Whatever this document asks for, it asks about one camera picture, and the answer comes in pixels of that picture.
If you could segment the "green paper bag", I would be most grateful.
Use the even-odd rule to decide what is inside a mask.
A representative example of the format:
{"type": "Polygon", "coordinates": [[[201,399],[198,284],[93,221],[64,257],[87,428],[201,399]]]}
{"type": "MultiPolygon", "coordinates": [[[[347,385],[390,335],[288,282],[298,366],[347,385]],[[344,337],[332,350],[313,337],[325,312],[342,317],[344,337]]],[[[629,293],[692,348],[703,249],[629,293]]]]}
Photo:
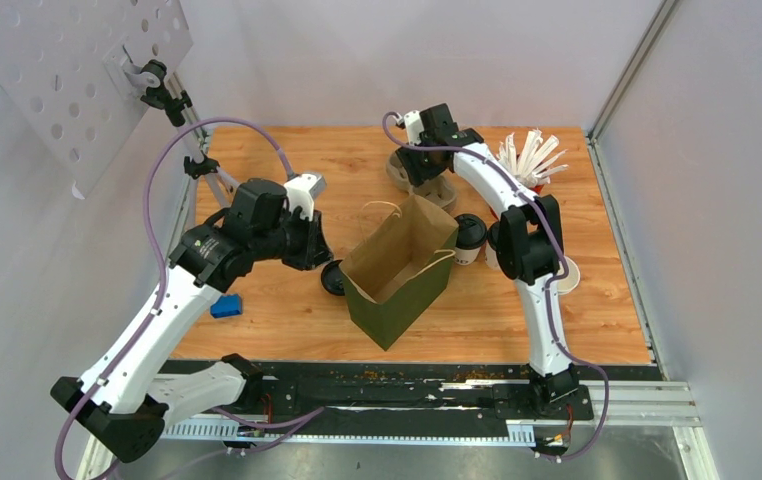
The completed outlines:
{"type": "Polygon", "coordinates": [[[340,263],[350,319],[381,349],[446,290],[458,230],[441,207],[411,196],[340,263]]]}

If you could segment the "black coffee cup lid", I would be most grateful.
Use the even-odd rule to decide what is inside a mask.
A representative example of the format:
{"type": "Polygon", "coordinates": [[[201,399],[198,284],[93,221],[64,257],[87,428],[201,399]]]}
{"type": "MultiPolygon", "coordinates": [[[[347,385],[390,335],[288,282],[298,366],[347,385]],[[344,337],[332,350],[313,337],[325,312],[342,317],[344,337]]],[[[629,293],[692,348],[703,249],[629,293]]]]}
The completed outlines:
{"type": "Polygon", "coordinates": [[[488,235],[485,222],[475,214],[462,213],[454,217],[458,224],[455,247],[460,250],[475,250],[483,246],[488,235]]]}

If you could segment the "cardboard cup carrier stack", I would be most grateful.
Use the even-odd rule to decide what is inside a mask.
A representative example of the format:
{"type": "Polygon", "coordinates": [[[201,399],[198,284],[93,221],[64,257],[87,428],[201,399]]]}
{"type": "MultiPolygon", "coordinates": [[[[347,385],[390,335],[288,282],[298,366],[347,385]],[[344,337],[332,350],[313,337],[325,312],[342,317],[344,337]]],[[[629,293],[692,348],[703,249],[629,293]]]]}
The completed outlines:
{"type": "Polygon", "coordinates": [[[447,213],[452,213],[455,210],[458,192],[446,176],[440,175],[427,180],[420,186],[413,186],[410,184],[406,170],[396,153],[391,153],[388,157],[385,171],[398,190],[423,197],[447,213]]]}

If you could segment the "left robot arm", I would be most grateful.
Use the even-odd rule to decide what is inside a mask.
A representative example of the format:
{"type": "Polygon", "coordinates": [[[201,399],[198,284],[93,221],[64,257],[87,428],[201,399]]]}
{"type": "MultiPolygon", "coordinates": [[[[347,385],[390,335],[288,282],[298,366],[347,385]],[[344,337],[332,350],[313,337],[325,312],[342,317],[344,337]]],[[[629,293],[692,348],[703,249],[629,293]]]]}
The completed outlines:
{"type": "Polygon", "coordinates": [[[59,378],[52,398],[121,463],[141,458],[166,428],[214,407],[255,411],[263,373],[238,354],[162,385],[154,378],[191,326],[256,263],[309,271],[332,260],[314,207],[325,187],[319,173],[240,184],[230,206],[182,235],[151,299],[112,347],[80,377],[59,378]]]}

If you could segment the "white paper coffee cup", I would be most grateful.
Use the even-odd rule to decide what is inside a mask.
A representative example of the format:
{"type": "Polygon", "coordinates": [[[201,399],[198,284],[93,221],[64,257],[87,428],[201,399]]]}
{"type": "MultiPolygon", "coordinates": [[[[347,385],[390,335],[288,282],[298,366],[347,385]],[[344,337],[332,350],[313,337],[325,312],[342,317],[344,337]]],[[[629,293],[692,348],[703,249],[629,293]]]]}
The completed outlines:
{"type": "Polygon", "coordinates": [[[461,266],[467,266],[467,265],[473,264],[474,262],[477,261],[479,255],[481,254],[482,249],[483,249],[482,245],[479,245],[474,248],[455,247],[454,248],[455,263],[461,266]]]}

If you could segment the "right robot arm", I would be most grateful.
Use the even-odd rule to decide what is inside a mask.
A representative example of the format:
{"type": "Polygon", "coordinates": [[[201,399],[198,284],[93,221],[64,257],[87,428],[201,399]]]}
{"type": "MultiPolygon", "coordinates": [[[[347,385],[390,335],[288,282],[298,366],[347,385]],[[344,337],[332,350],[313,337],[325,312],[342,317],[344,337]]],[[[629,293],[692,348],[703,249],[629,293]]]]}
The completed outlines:
{"type": "Polygon", "coordinates": [[[567,274],[557,200],[525,187],[480,134],[458,126],[445,104],[405,115],[389,112],[382,124],[406,133],[396,153],[412,186],[453,172],[497,215],[498,264],[518,291],[529,336],[533,377],[528,403],[541,417],[555,416],[579,387],[557,289],[567,274]]]}

